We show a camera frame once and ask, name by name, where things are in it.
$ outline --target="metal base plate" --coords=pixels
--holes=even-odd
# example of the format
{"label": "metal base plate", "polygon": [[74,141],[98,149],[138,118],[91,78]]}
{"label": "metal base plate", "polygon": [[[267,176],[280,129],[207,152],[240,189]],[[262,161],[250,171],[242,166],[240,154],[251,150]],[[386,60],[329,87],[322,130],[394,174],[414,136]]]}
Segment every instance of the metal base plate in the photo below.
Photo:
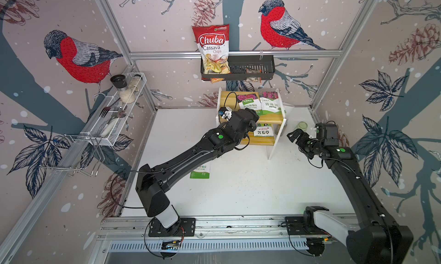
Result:
{"label": "metal base plate", "polygon": [[285,222],[290,223],[287,227],[289,235],[328,235],[320,228],[317,227],[305,227],[305,220],[303,216],[287,216],[285,217]]}
{"label": "metal base plate", "polygon": [[[184,236],[194,236],[195,235],[195,224],[196,218],[181,218],[181,226],[184,228]],[[170,236],[182,236],[182,231],[178,230],[176,234],[170,235],[165,228],[162,226],[161,222],[157,218],[153,218],[150,223],[149,237],[170,237]]]}

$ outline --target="seed packet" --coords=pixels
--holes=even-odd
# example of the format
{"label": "seed packet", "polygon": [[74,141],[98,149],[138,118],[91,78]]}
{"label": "seed packet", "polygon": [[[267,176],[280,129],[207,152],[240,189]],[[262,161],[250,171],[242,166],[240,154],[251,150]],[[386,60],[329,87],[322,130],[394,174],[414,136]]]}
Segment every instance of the seed packet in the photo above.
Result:
{"label": "seed packet", "polygon": [[262,105],[259,98],[257,97],[257,94],[238,95],[237,102],[240,109],[252,109],[256,111],[256,114],[258,116],[262,115]]}
{"label": "seed packet", "polygon": [[262,114],[276,114],[282,112],[282,108],[279,106],[279,96],[277,95],[277,92],[259,92],[259,97],[262,106]]}

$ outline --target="snack bag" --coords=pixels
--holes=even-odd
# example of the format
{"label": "snack bag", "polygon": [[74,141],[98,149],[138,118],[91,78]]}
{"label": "snack bag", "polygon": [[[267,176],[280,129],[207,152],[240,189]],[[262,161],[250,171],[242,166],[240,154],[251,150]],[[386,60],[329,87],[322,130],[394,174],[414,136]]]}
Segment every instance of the snack bag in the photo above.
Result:
{"label": "snack bag", "polygon": [[202,56],[204,74],[229,74],[230,25],[192,27]]}
{"label": "snack bag", "polygon": [[245,109],[245,108],[252,109],[256,111],[256,114],[258,116],[262,115],[262,106],[256,94],[238,95],[237,102],[239,104],[240,109]]}
{"label": "snack bag", "polygon": [[282,109],[279,106],[279,96],[277,95],[277,92],[260,91],[259,98],[262,103],[262,114],[276,114],[282,112]]}

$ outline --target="vent grille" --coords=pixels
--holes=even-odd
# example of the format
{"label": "vent grille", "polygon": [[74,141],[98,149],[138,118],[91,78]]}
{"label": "vent grille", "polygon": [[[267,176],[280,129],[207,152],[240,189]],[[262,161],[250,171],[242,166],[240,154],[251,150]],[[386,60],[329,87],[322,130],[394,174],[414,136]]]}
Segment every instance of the vent grille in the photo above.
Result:
{"label": "vent grille", "polygon": [[[152,252],[170,252],[161,250],[163,240],[146,240]],[[309,249],[306,238],[291,238],[291,242],[298,250]],[[225,251],[262,251],[262,250],[294,250],[288,238],[267,239],[184,239],[178,249],[181,253],[210,253]],[[144,241],[113,241],[109,252],[143,252],[147,251]]]}

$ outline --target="metal bar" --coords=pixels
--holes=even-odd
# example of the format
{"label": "metal bar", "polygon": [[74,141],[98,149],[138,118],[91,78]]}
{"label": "metal bar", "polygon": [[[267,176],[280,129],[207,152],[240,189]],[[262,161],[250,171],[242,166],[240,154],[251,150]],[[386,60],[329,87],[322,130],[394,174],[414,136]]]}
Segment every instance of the metal bar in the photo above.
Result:
{"label": "metal bar", "polygon": [[346,58],[349,56],[352,47],[356,43],[356,40],[360,35],[363,27],[365,26],[367,20],[375,9],[377,2],[378,0],[365,0],[363,7],[359,11],[357,18],[352,24],[352,27],[342,44],[342,55],[340,56],[340,58],[333,60],[328,72],[325,75],[325,78],[322,81],[322,84],[320,84],[316,95],[312,99],[311,109],[313,111],[315,111],[320,103],[323,101],[326,92],[329,90],[329,87],[333,83],[334,79],[337,77],[340,68],[342,67]]}
{"label": "metal bar", "polygon": [[121,28],[118,25],[118,21],[113,15],[109,3],[107,2],[107,0],[95,0],[95,2],[96,5],[98,5],[101,13],[103,14],[103,17],[107,23],[109,30],[113,34],[113,37],[116,39],[118,47],[121,50],[121,53],[123,54],[124,60],[128,65],[133,64],[133,61],[130,58],[129,46],[124,38]]}
{"label": "metal bar", "polygon": [[[275,58],[338,58],[342,55],[341,50],[288,50],[288,51],[230,51],[229,55],[273,55]],[[195,59],[201,58],[199,51],[140,51],[131,52],[132,60],[162,60],[162,59]]]}
{"label": "metal bar", "polygon": [[[141,157],[142,157],[142,154],[144,153],[144,150],[146,149],[147,138],[149,137],[150,131],[152,130],[155,116],[156,116],[156,113],[152,113],[152,116],[150,117],[150,121],[146,127],[146,131],[144,132],[144,135],[142,136],[142,140],[139,144],[139,147],[138,147],[138,150],[137,150],[137,153],[135,156],[135,160],[133,162],[132,170],[137,170],[139,163],[141,162]],[[135,176],[136,176],[136,172],[129,173],[129,177],[126,180],[126,187],[124,188],[124,190],[122,191],[122,194],[121,194],[121,201],[119,202],[120,204],[124,204],[127,196],[129,195],[131,186],[135,181]],[[121,214],[122,209],[123,208],[121,206],[117,206],[117,208],[115,210],[115,214],[117,214],[117,216],[119,216]]]}
{"label": "metal bar", "polygon": [[[135,64],[136,71],[141,73],[142,71],[139,68],[138,63],[136,61],[134,61],[134,64]],[[144,88],[143,88],[143,95],[144,95],[144,98],[145,98],[147,104],[149,105],[150,110],[154,114],[156,114],[157,109],[156,109],[156,106],[155,106],[155,101],[153,100],[152,92],[150,90],[150,86],[149,86],[149,83],[147,81],[147,77],[145,76],[145,74],[144,74],[144,77],[146,78],[146,84],[144,85]]]}
{"label": "metal bar", "polygon": [[[110,94],[116,92],[116,88],[113,87],[110,90]],[[105,97],[102,101],[98,110],[107,106],[111,98]],[[85,134],[91,130],[94,122],[100,116],[100,112],[95,112],[90,118],[89,122],[84,126],[82,133]],[[68,154],[61,160],[59,167],[72,167],[76,165],[77,157],[81,155],[84,148],[88,142],[86,140],[76,140],[68,151]],[[12,230],[9,232],[6,239],[0,245],[0,264],[8,264],[15,253],[19,250],[21,244],[24,242],[27,235],[32,230],[32,227],[37,222],[41,213],[44,211],[46,206],[52,200],[52,198],[57,194],[64,177],[67,175],[67,171],[63,168],[54,170],[54,172],[46,177],[45,182],[41,186],[35,198],[31,201],[29,206],[23,212],[20,219],[14,225]]]}

